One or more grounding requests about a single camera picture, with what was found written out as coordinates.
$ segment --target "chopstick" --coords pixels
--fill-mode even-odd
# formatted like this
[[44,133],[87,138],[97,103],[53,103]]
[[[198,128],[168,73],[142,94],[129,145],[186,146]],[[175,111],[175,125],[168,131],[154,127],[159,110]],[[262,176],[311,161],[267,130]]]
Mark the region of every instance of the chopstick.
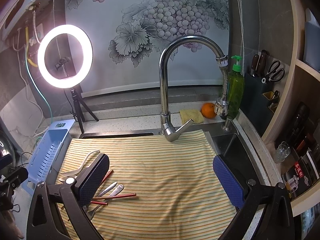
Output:
[[108,196],[108,197],[94,197],[92,200],[101,200],[101,199],[114,199],[114,198],[125,198],[125,197],[135,197],[136,193],[116,195],[116,196]]
[[113,170],[108,171],[108,173],[104,176],[100,186],[106,181],[107,178],[111,176],[112,173],[113,173]]
[[102,206],[108,206],[108,202],[105,203],[105,202],[91,201],[90,203],[91,204],[102,205]]

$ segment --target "plastic drain basket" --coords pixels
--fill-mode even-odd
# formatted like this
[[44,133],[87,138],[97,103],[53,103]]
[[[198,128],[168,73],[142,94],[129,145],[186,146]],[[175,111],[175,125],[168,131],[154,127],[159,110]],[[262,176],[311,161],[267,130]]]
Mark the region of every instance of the plastic drain basket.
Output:
[[69,130],[74,122],[74,119],[53,122],[33,151],[27,167],[28,179],[22,183],[22,188],[30,195],[40,181],[55,184],[71,142]]

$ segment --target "faucet spout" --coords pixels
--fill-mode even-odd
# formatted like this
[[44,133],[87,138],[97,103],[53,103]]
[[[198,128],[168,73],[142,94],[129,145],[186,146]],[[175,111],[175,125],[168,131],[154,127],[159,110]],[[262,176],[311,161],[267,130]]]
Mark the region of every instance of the faucet spout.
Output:
[[175,129],[171,123],[169,106],[168,106],[168,60],[171,53],[180,45],[188,42],[198,42],[209,47],[216,55],[218,66],[223,75],[222,96],[217,99],[214,111],[217,115],[226,116],[228,114],[229,102],[227,99],[228,92],[228,58],[225,56],[220,47],[207,37],[200,35],[182,36],[172,41],[164,49],[160,57],[159,77],[160,77],[160,96],[161,96],[161,129],[168,141],[175,141],[191,124],[192,119]]

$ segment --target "scissors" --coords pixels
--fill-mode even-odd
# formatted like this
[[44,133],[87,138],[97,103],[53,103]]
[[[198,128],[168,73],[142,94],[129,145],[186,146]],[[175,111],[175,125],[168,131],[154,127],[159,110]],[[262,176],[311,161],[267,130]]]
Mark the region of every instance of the scissors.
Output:
[[267,74],[264,78],[262,78],[261,82],[263,84],[267,82],[278,82],[284,77],[284,68],[280,67],[280,61],[275,60],[271,63],[270,67],[268,68]]

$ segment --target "orange fruit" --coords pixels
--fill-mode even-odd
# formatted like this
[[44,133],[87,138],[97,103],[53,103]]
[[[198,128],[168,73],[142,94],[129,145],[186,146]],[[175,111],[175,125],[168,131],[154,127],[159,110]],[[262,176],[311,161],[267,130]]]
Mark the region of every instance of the orange fruit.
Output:
[[217,114],[214,112],[214,104],[213,103],[205,103],[201,107],[201,114],[208,119],[215,118]]

